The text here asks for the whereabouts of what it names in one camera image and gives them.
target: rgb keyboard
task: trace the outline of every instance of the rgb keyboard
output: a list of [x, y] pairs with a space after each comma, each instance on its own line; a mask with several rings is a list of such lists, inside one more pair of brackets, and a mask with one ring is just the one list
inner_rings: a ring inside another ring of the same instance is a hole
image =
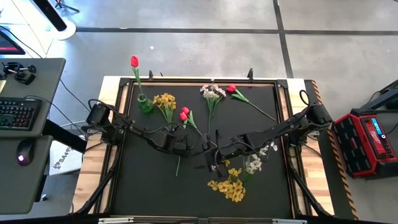
[[41, 100], [0, 97], [0, 130], [30, 131]]

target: wooden board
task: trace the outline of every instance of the wooden board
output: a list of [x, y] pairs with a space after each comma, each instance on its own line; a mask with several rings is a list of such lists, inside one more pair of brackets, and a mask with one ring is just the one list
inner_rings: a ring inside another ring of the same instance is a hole
[[[114, 105], [118, 94], [120, 78], [129, 78], [129, 77], [110, 77], [110, 76], [104, 77], [98, 99], [110, 105]], [[289, 84], [289, 95], [290, 95], [290, 102], [292, 104], [293, 113], [302, 111], [305, 108], [305, 104], [303, 104], [302, 100], [300, 99], [299, 91], [305, 90], [304, 80], [287, 79], [287, 81]], [[124, 102], [125, 102], [124, 99], [126, 98], [127, 90], [124, 89], [123, 92], [124, 94], [122, 94], [122, 100], [121, 100], [122, 104], [120, 105], [120, 110], [119, 110], [120, 112], [123, 112]], [[284, 109], [284, 117], [287, 118], [286, 101], [284, 100], [282, 100], [282, 107]], [[99, 134], [90, 137], [87, 147], [99, 143], [99, 139], [100, 139]], [[308, 145], [319, 151], [318, 143], [316, 141], [309, 139]], [[79, 208], [81, 208], [84, 205], [84, 203], [94, 192], [95, 188], [98, 186], [98, 183], [100, 181], [102, 164], [105, 156], [105, 149], [106, 146], [102, 144], [100, 146], [90, 149], [84, 155], [83, 165], [79, 175], [78, 183], [76, 185], [75, 195], [73, 197], [73, 204], [75, 207], [75, 211], [77, 211]], [[116, 149], [113, 148], [108, 168], [111, 166], [113, 162], [115, 150]], [[310, 150], [305, 149], [304, 147], [301, 156], [303, 160], [304, 172], [308, 188], [311, 190], [312, 194], [314, 194], [315, 198], [317, 198], [317, 200], [322, 204], [323, 208], [327, 212], [334, 214], [333, 206], [331, 204], [328, 184], [326, 180], [326, 175], [323, 169], [322, 159], [318, 155], [316, 155]], [[303, 194], [297, 184], [296, 184], [296, 189], [297, 189], [300, 210], [302, 211], [303, 214], [305, 214]], [[108, 193], [109, 193], [109, 184], [104, 189], [104, 194], [100, 207], [101, 212], [103, 212], [103, 210], [105, 209], [106, 202], [108, 200]]]

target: computer mouse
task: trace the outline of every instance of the computer mouse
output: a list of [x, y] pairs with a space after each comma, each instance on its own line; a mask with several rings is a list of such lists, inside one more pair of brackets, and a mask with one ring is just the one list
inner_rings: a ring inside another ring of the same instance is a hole
[[28, 166], [34, 157], [35, 139], [22, 140], [17, 147], [17, 162], [20, 166]]

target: concrete floor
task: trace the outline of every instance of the concrete floor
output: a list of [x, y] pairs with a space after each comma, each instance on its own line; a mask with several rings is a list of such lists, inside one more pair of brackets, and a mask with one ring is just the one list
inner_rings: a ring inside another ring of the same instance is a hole
[[[278, 28], [272, 0], [117, 2], [69, 0], [66, 3], [81, 12], [58, 12], [78, 27]], [[398, 30], [398, 2], [393, 0], [279, 0], [279, 6], [284, 29]], [[334, 119], [397, 79], [396, 35], [286, 35], [286, 42], [293, 76], [317, 81]], [[131, 55], [140, 58], [143, 74], [151, 69], [166, 76], [245, 77], [252, 67], [255, 77], [287, 77], [278, 34], [78, 32], [66, 41], [54, 41], [47, 57], [66, 58], [62, 79], [86, 102], [98, 96], [105, 75], [132, 75]], [[72, 121], [87, 116], [62, 86], [54, 103]], [[55, 109], [51, 120], [68, 122]], [[360, 219], [398, 223], [398, 178], [348, 180]], [[69, 188], [53, 194], [70, 198], [73, 184], [70, 181]], [[68, 201], [62, 207], [48, 206], [56, 203], [60, 201], [40, 202], [31, 213], [69, 212]]]

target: green vase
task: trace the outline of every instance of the green vase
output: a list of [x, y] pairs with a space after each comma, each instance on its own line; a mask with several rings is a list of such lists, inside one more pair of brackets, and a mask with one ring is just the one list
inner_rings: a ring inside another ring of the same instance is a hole
[[154, 103], [149, 100], [145, 94], [138, 95], [139, 107], [144, 113], [150, 113], [154, 110]]

